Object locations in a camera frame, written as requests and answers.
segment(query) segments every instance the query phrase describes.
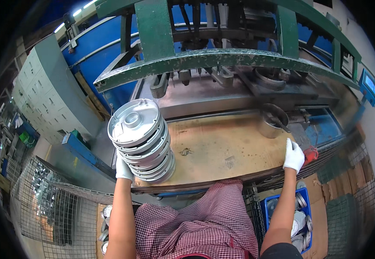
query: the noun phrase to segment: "blue plastic crate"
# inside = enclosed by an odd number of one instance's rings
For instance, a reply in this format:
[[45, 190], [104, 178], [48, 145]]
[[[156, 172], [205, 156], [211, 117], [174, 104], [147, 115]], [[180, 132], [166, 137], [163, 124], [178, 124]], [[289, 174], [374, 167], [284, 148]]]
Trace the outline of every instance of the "blue plastic crate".
[[[311, 217], [311, 207], [310, 207], [309, 193], [307, 191], [307, 188], [304, 187], [304, 188], [298, 189], [298, 190], [295, 191], [295, 193], [297, 193], [297, 192], [299, 192], [301, 194], [301, 196], [303, 196], [305, 202], [307, 203], [307, 207], [302, 208], [300, 210], [303, 211], [306, 215], [310, 215], [310, 217]], [[263, 201], [261, 201], [261, 209], [262, 209], [263, 215], [264, 215], [264, 224], [265, 224], [266, 230], [268, 230], [268, 228], [269, 228], [267, 202], [269, 200], [272, 200], [272, 199], [275, 199], [275, 198], [279, 198], [279, 195], [267, 197]], [[313, 234], [311, 234], [310, 245], [308, 246], [308, 248], [306, 250], [302, 251], [301, 254], [304, 254], [305, 252], [307, 252], [311, 248], [312, 243], [313, 243]]]

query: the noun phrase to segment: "ceiling light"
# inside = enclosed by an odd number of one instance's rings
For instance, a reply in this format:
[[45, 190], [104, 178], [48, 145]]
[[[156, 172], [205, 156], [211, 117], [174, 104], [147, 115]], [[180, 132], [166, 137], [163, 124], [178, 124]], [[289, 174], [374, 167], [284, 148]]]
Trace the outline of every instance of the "ceiling light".
[[92, 0], [91, 2], [87, 3], [86, 5], [84, 5], [84, 9], [90, 6], [91, 4], [95, 3], [96, 1], [97, 0]]
[[81, 13], [82, 9], [79, 9], [78, 11], [76, 11], [72, 16], [75, 17], [77, 16], [79, 13]]
[[65, 23], [63, 22], [61, 25], [58, 26], [58, 28], [55, 29], [54, 32], [57, 33], [62, 28], [62, 26], [64, 26], [64, 25], [65, 25]]

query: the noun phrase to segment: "black sleeve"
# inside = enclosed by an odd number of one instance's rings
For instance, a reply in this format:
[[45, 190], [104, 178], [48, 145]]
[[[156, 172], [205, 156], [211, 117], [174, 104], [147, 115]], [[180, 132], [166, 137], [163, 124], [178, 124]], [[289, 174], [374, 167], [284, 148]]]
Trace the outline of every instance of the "black sleeve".
[[289, 243], [278, 243], [264, 251], [260, 259], [302, 259], [298, 249]]

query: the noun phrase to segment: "checkered apron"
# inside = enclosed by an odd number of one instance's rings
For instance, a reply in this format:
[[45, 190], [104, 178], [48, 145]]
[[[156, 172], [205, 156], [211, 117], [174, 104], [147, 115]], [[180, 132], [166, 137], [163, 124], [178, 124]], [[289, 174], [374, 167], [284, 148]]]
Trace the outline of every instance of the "checkered apron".
[[143, 204], [136, 216], [138, 259], [258, 259], [240, 180], [222, 180], [192, 205], [174, 210]]

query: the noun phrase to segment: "hand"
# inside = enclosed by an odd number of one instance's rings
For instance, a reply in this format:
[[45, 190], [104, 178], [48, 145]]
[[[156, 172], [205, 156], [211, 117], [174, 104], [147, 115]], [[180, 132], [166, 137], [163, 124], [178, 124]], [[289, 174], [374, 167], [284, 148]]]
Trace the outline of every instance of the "hand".
[[285, 161], [282, 168], [285, 167], [294, 169], [297, 174], [299, 173], [301, 167], [304, 164], [305, 156], [301, 148], [298, 146], [297, 143], [291, 141], [291, 139], [287, 138], [287, 146], [285, 152]]
[[116, 162], [116, 170], [117, 173], [115, 175], [115, 178], [126, 178], [133, 182], [134, 175], [131, 172], [130, 168], [128, 167], [128, 164], [124, 162], [123, 159], [121, 159], [121, 155], [118, 154], [117, 151], [117, 162]]

